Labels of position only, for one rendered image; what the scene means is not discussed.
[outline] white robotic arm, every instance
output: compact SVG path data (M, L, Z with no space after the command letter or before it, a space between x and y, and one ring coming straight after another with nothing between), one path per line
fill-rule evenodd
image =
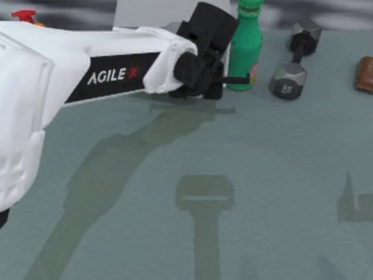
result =
M249 81L222 77L220 60L236 28L233 17L207 3L177 34L0 22L0 228L32 186L43 129L64 104L136 91L219 99L222 83Z

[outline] white plastic casing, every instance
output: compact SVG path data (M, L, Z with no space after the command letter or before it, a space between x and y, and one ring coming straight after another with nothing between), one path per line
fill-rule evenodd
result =
M67 31L26 22L0 22L0 212L32 186L40 164L43 129L64 106L91 57L159 52L143 78L145 92L165 93L182 83L177 59L194 43L164 29Z

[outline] brown leather object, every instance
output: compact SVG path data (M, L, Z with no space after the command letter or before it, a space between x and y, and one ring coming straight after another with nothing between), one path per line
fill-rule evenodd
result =
M363 57L357 64L355 88L373 94L373 57Z

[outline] red trigger sprayer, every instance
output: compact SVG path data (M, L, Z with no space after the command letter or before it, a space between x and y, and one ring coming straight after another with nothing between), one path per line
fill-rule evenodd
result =
M18 10L17 12L12 13L12 17L18 18L21 22L29 22L35 24L33 16L36 14L34 10Z

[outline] gray table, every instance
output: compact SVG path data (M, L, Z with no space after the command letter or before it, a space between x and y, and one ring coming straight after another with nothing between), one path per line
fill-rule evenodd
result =
M287 35L265 33L256 86L217 103L63 109L1 279L372 279L373 96L352 84L373 33L324 32L294 102L267 90Z

